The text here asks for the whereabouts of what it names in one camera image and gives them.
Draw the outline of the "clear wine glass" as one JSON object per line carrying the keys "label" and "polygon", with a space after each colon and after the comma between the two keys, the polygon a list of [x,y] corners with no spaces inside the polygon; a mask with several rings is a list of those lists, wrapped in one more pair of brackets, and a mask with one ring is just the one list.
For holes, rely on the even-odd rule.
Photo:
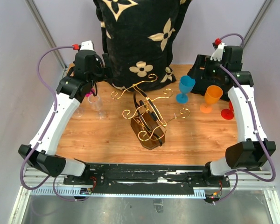
{"label": "clear wine glass", "polygon": [[80,117],[82,117],[83,114],[84,114],[84,108],[78,107],[78,108],[74,111],[72,117],[74,117],[74,118],[80,118]]}
{"label": "clear wine glass", "polygon": [[105,119],[107,117],[107,113],[103,110],[102,99],[99,95],[90,95],[88,97],[88,102],[92,110],[97,113],[97,116],[100,119]]}

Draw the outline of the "blue wine glass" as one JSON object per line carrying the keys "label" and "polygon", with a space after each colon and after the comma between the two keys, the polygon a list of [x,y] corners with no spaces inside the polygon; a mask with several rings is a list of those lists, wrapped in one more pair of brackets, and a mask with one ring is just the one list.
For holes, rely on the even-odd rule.
{"label": "blue wine glass", "polygon": [[196,81],[190,76],[182,76],[179,83],[179,90],[181,93],[176,96],[176,101],[180,104],[187,103],[189,100],[188,93],[190,93],[193,90],[195,84]]}

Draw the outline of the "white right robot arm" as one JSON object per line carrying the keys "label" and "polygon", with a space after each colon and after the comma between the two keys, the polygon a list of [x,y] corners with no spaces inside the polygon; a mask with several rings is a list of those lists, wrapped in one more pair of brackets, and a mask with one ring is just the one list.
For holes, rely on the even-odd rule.
{"label": "white right robot arm", "polygon": [[188,76],[196,81],[194,94],[205,96],[213,85],[223,91],[222,100],[229,100],[236,118],[238,141],[228,147],[223,158],[205,164],[202,181],[212,187],[226,175],[237,171],[251,174],[250,169],[260,168],[266,162],[271,166],[271,178],[258,177],[272,182],[276,170],[272,154],[274,141],[269,141],[260,123],[254,100],[254,82],[249,71],[242,70],[243,48],[220,44],[211,56],[197,55]]}

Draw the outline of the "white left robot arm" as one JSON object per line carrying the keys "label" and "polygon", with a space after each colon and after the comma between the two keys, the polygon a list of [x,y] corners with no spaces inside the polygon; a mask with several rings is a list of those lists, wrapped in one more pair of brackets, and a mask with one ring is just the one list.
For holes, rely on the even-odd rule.
{"label": "white left robot arm", "polygon": [[18,152],[27,164],[49,176],[72,175],[79,184],[87,184],[91,174],[79,160],[56,155],[59,140],[73,113],[96,83],[112,78],[109,56],[93,50],[79,50],[75,55],[73,75],[62,78],[54,91],[55,100],[41,128],[28,145]]}

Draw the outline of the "red wine glass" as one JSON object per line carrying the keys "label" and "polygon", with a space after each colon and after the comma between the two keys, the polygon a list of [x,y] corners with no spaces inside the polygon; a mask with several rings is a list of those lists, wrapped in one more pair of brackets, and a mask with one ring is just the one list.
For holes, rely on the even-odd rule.
{"label": "red wine glass", "polygon": [[231,101],[228,103],[228,109],[221,111],[221,116],[225,120],[232,120],[234,118],[234,109]]}

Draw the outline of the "orange wine glass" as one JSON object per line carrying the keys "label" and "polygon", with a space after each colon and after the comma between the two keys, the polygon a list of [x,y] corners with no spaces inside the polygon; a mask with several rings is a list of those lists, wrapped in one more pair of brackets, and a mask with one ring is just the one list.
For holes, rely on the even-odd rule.
{"label": "orange wine glass", "polygon": [[211,85],[206,89],[204,100],[200,105],[200,111],[203,113],[210,113],[212,106],[216,104],[223,95],[223,90],[217,85]]}

